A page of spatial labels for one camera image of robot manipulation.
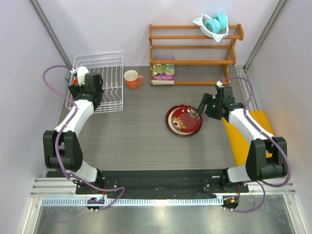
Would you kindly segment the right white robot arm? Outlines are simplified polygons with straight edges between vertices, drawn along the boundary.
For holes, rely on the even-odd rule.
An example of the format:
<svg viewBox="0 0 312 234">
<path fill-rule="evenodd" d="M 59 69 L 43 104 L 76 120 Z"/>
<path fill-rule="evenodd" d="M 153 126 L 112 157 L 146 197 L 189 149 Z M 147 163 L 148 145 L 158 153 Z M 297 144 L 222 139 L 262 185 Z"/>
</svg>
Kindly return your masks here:
<svg viewBox="0 0 312 234">
<path fill-rule="evenodd" d="M 249 144 L 246 163 L 223 171 L 220 180 L 223 191 L 230 193 L 239 182 L 262 181 L 291 177 L 291 167 L 287 158 L 287 143 L 283 137 L 275 137 L 266 131 L 249 114 L 244 104 L 236 102 L 230 86 L 221 83 L 215 86 L 214 95 L 205 93 L 197 109 L 199 114 L 233 125 Z"/>
</svg>

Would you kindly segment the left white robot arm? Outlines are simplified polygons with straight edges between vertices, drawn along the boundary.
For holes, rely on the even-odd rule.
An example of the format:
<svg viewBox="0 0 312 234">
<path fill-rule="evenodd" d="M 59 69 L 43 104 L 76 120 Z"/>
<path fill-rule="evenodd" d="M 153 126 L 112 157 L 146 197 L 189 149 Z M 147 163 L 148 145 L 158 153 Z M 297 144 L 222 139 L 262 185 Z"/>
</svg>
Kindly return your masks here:
<svg viewBox="0 0 312 234">
<path fill-rule="evenodd" d="M 81 185 L 87 182 L 87 189 L 92 194 L 100 194 L 104 188 L 104 180 L 99 169 L 90 166 L 83 160 L 83 152 L 78 135 L 86 120 L 94 113 L 102 101 L 103 79 L 100 74 L 87 73 L 84 84 L 75 81 L 69 86 L 75 102 L 74 107 L 63 122 L 52 131 L 43 134 L 44 160 L 47 168 L 62 170 L 78 177 Z"/>
</svg>

